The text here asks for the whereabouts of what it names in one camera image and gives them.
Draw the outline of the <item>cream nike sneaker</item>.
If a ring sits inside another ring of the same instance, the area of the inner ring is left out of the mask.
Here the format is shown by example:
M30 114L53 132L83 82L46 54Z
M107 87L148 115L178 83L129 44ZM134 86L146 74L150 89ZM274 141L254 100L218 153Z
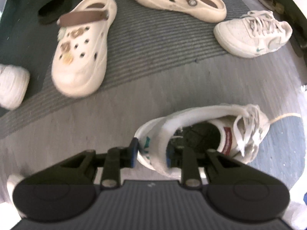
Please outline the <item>cream nike sneaker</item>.
M146 168L171 179L181 171L168 160L171 150L207 149L230 156L244 164L252 162L270 129L270 120L258 105L214 105L188 108L153 119L138 128L137 160Z
M270 10L251 10L240 18L218 23L213 30L220 46L241 58L255 58L273 53L292 36L286 21L275 19Z

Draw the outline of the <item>white chunky sneaker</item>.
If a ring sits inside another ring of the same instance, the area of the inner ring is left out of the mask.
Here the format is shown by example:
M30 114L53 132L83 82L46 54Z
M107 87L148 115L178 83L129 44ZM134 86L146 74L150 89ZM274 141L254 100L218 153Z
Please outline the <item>white chunky sneaker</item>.
M18 108L26 94L30 73L23 67L1 64L1 107L7 110Z
M9 194L10 198L12 198L13 191L14 191L15 187L17 186L17 184L19 182L21 182L23 179L24 179L24 176L22 176L20 174L11 174L8 177L8 180L7 180L7 191L8 191L8 194Z

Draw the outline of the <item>grey striped door mat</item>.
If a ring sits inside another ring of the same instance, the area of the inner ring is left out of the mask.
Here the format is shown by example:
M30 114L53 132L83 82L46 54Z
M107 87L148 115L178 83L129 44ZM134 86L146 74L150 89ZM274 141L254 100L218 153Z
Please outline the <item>grey striped door mat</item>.
M50 76L57 25L37 19L44 3L7 0L1 21L1 63L31 73L22 105L1 112L1 186L12 173L32 174L85 149L124 146L143 123L186 108L257 104L274 122L306 114L306 68L290 44L241 59L219 46L213 24L134 0L116 0L98 92L65 97Z

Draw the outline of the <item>black slide sandal left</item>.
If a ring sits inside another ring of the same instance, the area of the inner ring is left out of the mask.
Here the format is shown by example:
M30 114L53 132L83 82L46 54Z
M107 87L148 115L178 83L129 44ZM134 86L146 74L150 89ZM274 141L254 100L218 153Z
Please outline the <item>black slide sandal left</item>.
M48 25L56 22L60 16L71 8L72 0L51 0L43 5L37 12L38 22Z

